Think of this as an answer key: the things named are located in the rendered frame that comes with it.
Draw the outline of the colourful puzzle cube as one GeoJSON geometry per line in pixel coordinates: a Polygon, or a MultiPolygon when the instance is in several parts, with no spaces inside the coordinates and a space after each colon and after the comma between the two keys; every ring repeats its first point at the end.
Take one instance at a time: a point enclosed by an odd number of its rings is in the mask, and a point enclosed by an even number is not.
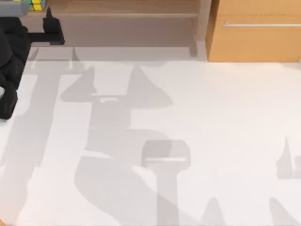
{"type": "Polygon", "coordinates": [[[46,7],[47,0],[13,0],[25,2],[29,5],[30,11],[43,11],[46,7]]]}

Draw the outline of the pale grey rounded box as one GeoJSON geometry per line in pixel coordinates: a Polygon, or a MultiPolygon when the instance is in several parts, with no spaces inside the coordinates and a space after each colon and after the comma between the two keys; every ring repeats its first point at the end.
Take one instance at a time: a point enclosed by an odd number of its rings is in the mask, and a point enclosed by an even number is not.
{"type": "Polygon", "coordinates": [[[26,2],[0,1],[0,17],[22,17],[30,11],[26,2]]]}

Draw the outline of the wooden open shelves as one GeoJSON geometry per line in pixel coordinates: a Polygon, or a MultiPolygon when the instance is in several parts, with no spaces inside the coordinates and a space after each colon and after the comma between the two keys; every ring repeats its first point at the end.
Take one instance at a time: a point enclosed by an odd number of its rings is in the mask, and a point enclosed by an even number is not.
{"type": "Polygon", "coordinates": [[[47,0],[66,47],[186,48],[206,59],[211,0],[47,0]]]}

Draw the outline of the wooden cupboard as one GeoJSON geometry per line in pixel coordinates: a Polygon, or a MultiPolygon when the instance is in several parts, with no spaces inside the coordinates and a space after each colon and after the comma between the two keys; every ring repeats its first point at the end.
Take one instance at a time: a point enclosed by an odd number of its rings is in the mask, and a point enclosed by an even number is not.
{"type": "Polygon", "coordinates": [[[301,61],[301,0],[212,0],[209,62],[301,61]]]}

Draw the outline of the wooden drawer front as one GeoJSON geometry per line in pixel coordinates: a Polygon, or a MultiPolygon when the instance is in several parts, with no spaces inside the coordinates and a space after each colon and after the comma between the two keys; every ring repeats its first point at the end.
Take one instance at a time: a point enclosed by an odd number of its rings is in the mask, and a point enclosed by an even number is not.
{"type": "Polygon", "coordinates": [[[216,16],[209,19],[210,62],[301,61],[301,27],[224,27],[230,24],[301,24],[301,16],[216,16]]]}

